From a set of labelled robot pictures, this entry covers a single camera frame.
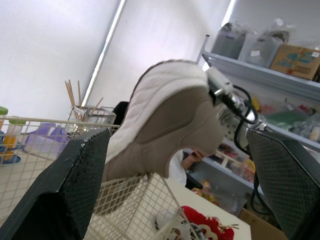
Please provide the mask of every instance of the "wooden stick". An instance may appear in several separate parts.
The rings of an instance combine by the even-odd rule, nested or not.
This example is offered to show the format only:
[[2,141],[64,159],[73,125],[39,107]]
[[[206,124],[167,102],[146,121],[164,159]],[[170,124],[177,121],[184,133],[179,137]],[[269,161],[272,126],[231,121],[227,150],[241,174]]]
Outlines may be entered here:
[[66,90],[67,90],[67,92],[68,92],[69,99],[70,99],[70,102],[71,102],[71,105],[72,105],[72,99],[71,99],[71,95],[70,95],[70,90],[69,90],[68,83],[67,83],[67,81],[64,81],[64,83],[65,83],[65,87],[66,87]]
[[89,115],[93,114],[94,111],[97,109],[97,107],[99,106],[99,104],[101,103],[101,101],[103,100],[104,98],[101,98],[100,101],[95,105],[95,107],[91,110],[91,112],[89,113]]
[[80,93],[80,82],[78,81],[78,96],[79,96],[79,108],[82,109],[81,106],[81,93]]
[[74,96],[74,91],[72,90],[72,86],[71,86],[71,81],[69,79],[69,89],[70,89],[70,93],[71,93],[71,97],[72,97],[72,106],[76,105],[76,101],[75,101],[75,96]]

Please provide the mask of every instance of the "red object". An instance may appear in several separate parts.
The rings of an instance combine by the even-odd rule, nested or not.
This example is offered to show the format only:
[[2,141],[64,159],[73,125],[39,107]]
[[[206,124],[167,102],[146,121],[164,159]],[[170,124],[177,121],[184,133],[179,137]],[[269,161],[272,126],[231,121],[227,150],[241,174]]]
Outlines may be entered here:
[[234,230],[232,228],[221,230],[219,228],[219,222],[216,219],[209,219],[189,206],[182,206],[182,210],[189,222],[195,223],[201,228],[205,238],[208,238],[209,240],[234,239]]

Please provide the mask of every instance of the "shoe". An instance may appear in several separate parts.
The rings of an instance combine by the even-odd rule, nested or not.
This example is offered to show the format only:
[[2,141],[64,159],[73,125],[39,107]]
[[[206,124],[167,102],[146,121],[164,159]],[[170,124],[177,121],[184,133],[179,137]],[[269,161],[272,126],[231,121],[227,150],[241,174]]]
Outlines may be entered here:
[[180,149],[213,155],[223,133],[210,98],[208,77],[194,62],[169,60],[139,79],[117,132],[110,138],[103,180],[158,173]]
[[189,206],[181,207],[190,223],[198,225],[204,237],[209,240],[233,240],[235,232],[232,228],[237,228],[237,224],[223,226],[216,218],[205,217],[201,213]]

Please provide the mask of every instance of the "purple object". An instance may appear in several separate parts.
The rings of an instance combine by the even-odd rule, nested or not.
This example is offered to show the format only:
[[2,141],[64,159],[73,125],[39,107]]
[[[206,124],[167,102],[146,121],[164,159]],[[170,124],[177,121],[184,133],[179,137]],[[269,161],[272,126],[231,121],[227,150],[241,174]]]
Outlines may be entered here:
[[43,122],[37,130],[30,132],[25,141],[27,152],[50,153],[57,157],[68,143],[67,131],[55,123]]

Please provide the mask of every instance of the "wire basket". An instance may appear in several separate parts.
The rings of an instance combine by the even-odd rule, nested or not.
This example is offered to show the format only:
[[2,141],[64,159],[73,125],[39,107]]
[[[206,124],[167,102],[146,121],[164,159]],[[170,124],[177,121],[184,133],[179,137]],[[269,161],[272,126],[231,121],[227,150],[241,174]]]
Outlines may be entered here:
[[[70,139],[98,128],[108,128],[112,134],[114,127],[118,127],[16,117],[0,117],[1,122],[0,227]],[[160,228],[156,226],[159,219],[165,222]],[[189,239],[198,239],[166,181],[159,175],[116,179],[102,183],[84,239],[182,240],[177,226],[183,221],[192,233]]]
[[113,124],[116,115],[113,113],[113,107],[98,107],[94,106],[73,106],[68,121],[95,123],[95,124]]

